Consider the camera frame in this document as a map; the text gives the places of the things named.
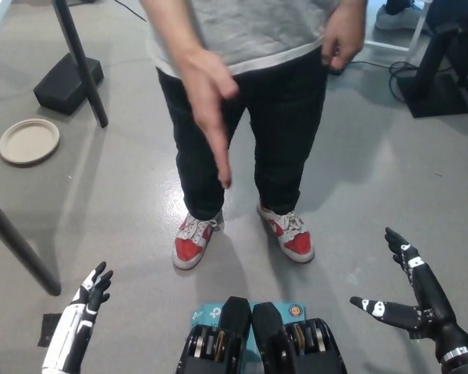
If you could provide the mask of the person's left hand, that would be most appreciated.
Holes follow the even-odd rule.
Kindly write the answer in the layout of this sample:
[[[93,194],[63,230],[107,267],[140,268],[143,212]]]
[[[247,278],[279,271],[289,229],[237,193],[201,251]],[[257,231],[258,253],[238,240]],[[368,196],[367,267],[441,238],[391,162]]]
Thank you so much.
[[[341,70],[362,50],[366,1],[341,1],[329,17],[322,43],[323,64]]]

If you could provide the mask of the person's right hand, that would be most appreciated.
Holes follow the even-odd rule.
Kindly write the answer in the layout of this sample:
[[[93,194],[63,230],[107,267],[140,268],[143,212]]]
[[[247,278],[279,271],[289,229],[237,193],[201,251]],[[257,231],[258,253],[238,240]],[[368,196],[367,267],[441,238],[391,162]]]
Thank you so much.
[[[213,153],[218,180],[223,188],[229,189],[232,174],[222,103],[237,95],[238,85],[224,62],[206,49],[191,48],[181,51],[176,62],[194,120]]]

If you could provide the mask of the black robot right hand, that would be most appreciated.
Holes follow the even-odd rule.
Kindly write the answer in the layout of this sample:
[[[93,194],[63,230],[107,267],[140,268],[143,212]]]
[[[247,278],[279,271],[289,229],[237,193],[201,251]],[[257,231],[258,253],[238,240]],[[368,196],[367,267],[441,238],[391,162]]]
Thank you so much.
[[[392,258],[400,265],[413,289],[417,304],[408,306],[353,296],[349,302],[377,321],[409,333],[412,339],[435,342],[438,362],[468,354],[468,333],[457,323],[456,314],[437,277],[418,249],[401,234],[385,229]]]

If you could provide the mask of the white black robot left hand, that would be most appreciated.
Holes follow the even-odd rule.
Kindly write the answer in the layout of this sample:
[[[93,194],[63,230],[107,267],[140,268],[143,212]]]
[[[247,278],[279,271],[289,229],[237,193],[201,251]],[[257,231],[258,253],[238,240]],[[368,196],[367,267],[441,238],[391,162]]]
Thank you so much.
[[[110,298],[112,270],[105,261],[85,278],[63,310],[41,367],[43,374],[79,373],[98,312]]]

